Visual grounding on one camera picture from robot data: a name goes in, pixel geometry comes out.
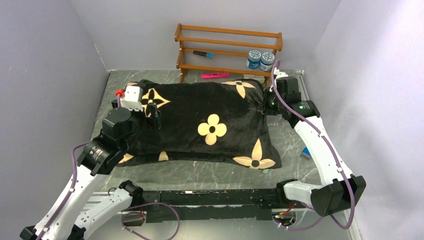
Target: pink marker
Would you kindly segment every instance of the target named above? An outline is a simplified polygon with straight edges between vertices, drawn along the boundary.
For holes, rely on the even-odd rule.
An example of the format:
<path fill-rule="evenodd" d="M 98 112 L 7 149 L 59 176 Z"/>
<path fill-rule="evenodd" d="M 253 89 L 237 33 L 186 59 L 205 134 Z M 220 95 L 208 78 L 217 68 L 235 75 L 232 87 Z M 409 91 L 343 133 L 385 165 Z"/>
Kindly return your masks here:
<path fill-rule="evenodd" d="M 205 73 L 201 75 L 202 79 L 219 79 L 219 78 L 228 78 L 230 76 L 229 72 L 214 72 L 214 73 Z"/>

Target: white wall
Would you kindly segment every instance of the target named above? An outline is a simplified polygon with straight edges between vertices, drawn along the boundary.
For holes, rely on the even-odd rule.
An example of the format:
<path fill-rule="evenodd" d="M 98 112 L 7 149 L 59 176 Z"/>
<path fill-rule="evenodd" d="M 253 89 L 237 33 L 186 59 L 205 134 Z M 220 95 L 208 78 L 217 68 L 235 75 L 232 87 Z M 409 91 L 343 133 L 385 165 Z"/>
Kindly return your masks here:
<path fill-rule="evenodd" d="M 281 32 L 284 69 L 305 69 L 340 0 L 71 0 L 107 69 L 175 69 L 178 23 Z"/>
<path fill-rule="evenodd" d="M 109 73 L 67 0 L 2 0 L 0 23 L 0 239 L 11 240 L 69 180 Z"/>
<path fill-rule="evenodd" d="M 367 188 L 366 240 L 422 239 L 424 3 L 342 0 L 305 70 L 342 158 Z"/>

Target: gray marble table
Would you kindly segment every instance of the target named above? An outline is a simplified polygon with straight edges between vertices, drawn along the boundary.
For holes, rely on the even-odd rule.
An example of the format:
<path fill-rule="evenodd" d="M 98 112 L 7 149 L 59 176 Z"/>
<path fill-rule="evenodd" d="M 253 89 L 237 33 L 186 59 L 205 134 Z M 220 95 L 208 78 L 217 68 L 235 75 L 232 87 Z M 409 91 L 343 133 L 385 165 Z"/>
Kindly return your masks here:
<path fill-rule="evenodd" d="M 203 81 L 201 71 L 188 71 L 187 83 Z M 286 71 L 298 77 L 295 71 Z M 242 79 L 243 75 L 232 74 L 231 80 Z M 160 84 L 178 83 L 179 70 L 118 70 L 112 71 L 104 91 L 93 130 L 97 136 L 102 127 L 102 119 L 112 109 L 111 101 L 115 91 L 124 88 L 129 82 L 147 79 Z M 278 182 L 299 179 L 310 184 L 319 184 L 320 177 L 312 160 L 300 156 L 305 144 L 290 125 L 281 117 L 269 116 L 268 127 L 272 143 L 277 148 L 282 161 L 279 169 L 268 173 L 248 169 L 229 163 L 166 161 L 138 166 L 115 167 L 106 182 L 97 189 L 99 192 L 117 187 L 125 180 L 131 180 L 147 191 L 151 190 L 208 190 L 208 189 L 254 189 L 275 188 Z"/>

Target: jar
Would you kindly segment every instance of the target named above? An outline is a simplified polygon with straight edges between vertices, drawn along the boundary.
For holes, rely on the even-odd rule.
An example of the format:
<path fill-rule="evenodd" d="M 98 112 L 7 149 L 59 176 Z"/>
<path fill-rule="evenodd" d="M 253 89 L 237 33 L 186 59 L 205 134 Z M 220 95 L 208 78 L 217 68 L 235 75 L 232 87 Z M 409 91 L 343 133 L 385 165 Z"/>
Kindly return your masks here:
<path fill-rule="evenodd" d="M 260 59 L 259 68 L 262 71 L 268 72 L 273 67 L 275 60 L 276 60 L 276 56 L 274 56 L 272 52 L 264 52 Z"/>
<path fill-rule="evenodd" d="M 261 52 L 258 50 L 252 50 L 247 55 L 246 65 L 250 69 L 257 69 L 261 62 Z"/>

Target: wooden shelf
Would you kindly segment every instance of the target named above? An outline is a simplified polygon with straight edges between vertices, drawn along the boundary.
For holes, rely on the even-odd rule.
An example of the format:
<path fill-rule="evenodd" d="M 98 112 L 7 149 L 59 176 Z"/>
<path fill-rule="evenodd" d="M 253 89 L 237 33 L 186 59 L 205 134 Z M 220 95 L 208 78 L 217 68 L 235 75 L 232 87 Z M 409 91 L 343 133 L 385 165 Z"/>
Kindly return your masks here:
<path fill-rule="evenodd" d="M 268 85 L 268 78 L 271 76 L 270 72 L 262 71 L 259 68 L 251 69 L 247 67 L 248 51 L 185 47 L 184 43 L 191 42 L 210 44 L 209 46 L 226 45 L 247 47 L 250 49 L 265 49 L 272 50 L 274 55 L 283 48 L 281 32 L 246 31 L 182 25 L 180 23 L 176 28 L 174 40 L 179 42 L 176 67 L 181 69 L 180 83 L 184 81 L 184 75 L 187 69 L 264 76 L 265 85 Z M 193 51 L 212 53 L 213 57 L 195 55 Z"/>

